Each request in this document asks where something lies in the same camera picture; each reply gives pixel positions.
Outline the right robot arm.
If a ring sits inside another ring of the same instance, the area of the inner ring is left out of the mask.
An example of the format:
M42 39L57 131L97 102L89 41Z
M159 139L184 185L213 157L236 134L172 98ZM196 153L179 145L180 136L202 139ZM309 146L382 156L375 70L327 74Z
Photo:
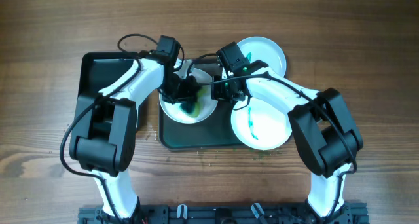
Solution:
M284 144L293 137L311 172L310 214L330 223L342 213L346 176L357 172L363 139L339 91L305 88L269 67L244 67L209 86L236 101L231 116L239 140L254 149Z

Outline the pale blue plate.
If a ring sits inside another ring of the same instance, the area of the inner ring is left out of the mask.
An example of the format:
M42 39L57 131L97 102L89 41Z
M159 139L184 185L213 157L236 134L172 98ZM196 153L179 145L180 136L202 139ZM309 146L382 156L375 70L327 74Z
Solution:
M283 50L271 39L266 37L248 37L237 43L242 54L250 63L261 60L273 71L284 77L287 70L287 60Z

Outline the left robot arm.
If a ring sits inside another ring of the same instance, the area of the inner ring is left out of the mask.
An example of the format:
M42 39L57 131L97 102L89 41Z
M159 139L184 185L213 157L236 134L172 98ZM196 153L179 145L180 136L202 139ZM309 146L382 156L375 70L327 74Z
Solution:
M78 223L167 223L168 207L142 206L128 167L134 155L140 107L159 89L172 95L193 60L161 51L90 52L82 58L74 121L60 145L95 180L103 204L79 209Z

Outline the white plate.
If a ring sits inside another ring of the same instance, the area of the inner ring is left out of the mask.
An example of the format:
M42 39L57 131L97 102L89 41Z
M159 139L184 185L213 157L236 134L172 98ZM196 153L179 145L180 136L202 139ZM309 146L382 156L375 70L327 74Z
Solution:
M189 75L194 76L197 79L198 84L212 81L210 74L206 73L204 70L201 69L193 69L192 73L190 73ZM179 122L182 124L194 124L208 118L215 111L217 107L217 101L211 98L210 86L200 87L204 87L206 89L206 93L200 98L202 108L199 116L197 116L196 118L188 117L180 110L179 106L181 105L181 103L165 102L162 100L162 96L159 94L159 103L166 116L168 116L175 122Z
M271 150L283 145L291 136L287 116L268 103L252 98L237 102L230 117L236 137L252 149Z

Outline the green and yellow sponge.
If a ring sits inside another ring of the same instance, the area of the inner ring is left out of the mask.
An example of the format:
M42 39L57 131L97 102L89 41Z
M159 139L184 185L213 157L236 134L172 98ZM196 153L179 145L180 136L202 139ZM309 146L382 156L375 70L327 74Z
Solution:
M179 106L180 110L191 118L196 118L197 116L199 116L202 108L200 98L205 93L206 89L204 87L200 87L197 91L195 91L192 94L192 96L187 101L181 103L181 105Z

